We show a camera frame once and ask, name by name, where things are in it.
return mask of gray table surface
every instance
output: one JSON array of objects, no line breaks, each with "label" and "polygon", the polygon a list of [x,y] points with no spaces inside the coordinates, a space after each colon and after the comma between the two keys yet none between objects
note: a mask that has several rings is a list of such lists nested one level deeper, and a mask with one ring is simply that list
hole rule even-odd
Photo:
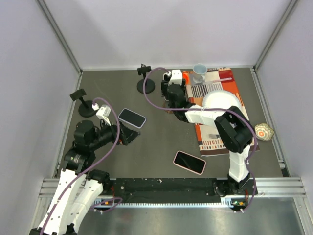
[{"label": "gray table surface", "polygon": [[[266,122],[260,100],[258,98],[250,68],[232,69],[242,100],[245,104],[251,124],[254,126]],[[162,106],[160,81],[163,71],[152,75],[156,89],[148,94],[149,99]],[[106,99],[119,114],[123,108],[128,108],[147,118],[140,129],[141,135],[128,146],[117,146],[115,150],[96,168],[107,171],[111,178],[197,178],[226,177],[229,171],[229,156],[219,155],[202,157],[206,160],[206,169],[199,176],[173,165],[173,159],[178,150],[200,157],[194,125],[176,119],[151,106],[143,94],[136,89],[140,77],[135,70],[85,71],[80,88],[87,95],[85,100],[102,97]],[[74,140],[75,125],[86,118],[78,114],[77,101],[69,127],[64,153],[71,147]],[[89,118],[99,126],[96,116]],[[250,161],[251,169],[256,177],[281,177],[282,173],[272,142],[259,142],[260,151],[256,152]],[[101,158],[111,148],[112,144],[98,149],[96,159]]]}]

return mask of small cup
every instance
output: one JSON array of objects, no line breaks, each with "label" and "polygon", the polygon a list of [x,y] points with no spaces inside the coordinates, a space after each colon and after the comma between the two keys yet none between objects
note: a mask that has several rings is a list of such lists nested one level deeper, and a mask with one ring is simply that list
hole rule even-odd
[{"label": "small cup", "polygon": [[193,78],[195,83],[201,83],[205,81],[205,74],[207,73],[207,67],[203,64],[196,64],[192,67]]}]

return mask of white plate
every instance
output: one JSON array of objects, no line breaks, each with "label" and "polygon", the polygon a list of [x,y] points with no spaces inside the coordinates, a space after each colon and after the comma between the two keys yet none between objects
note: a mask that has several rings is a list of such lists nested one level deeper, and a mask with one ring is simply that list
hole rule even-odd
[{"label": "white plate", "polygon": [[[222,108],[229,109],[231,106],[237,106],[241,109],[238,98],[227,91],[213,91],[206,94],[203,98],[202,106],[204,108]],[[224,111],[217,111],[219,115],[222,115]]]}]

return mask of black smartphone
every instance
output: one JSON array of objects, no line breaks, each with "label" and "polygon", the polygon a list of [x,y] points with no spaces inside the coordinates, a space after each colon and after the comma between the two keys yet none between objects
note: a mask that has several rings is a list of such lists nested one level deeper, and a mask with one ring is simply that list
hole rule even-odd
[{"label": "black smartphone", "polygon": [[182,151],[176,153],[173,163],[198,175],[203,174],[206,165],[205,160]]},{"label": "black smartphone", "polygon": [[118,115],[118,119],[139,129],[143,126],[143,124],[147,120],[143,115],[135,113],[134,111],[129,109],[123,109],[121,113]]}]

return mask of orange placemat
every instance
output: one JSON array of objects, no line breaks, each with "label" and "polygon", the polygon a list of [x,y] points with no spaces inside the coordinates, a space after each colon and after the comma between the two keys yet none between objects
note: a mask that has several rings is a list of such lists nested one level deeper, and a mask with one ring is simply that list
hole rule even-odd
[{"label": "orange placemat", "polygon": [[[183,72],[183,77],[186,80],[186,91],[190,102],[202,106],[203,98],[208,92],[216,90],[228,91],[233,93],[239,99],[241,103],[241,111],[249,120],[230,68],[208,69],[208,72],[205,75],[206,82],[223,78],[231,78],[231,80],[216,82],[213,84],[195,85],[196,82],[193,79],[192,73],[193,72]],[[229,151],[223,145],[221,138],[216,137],[218,134],[216,127],[195,124],[195,129],[202,156],[214,156],[229,153]]]}]

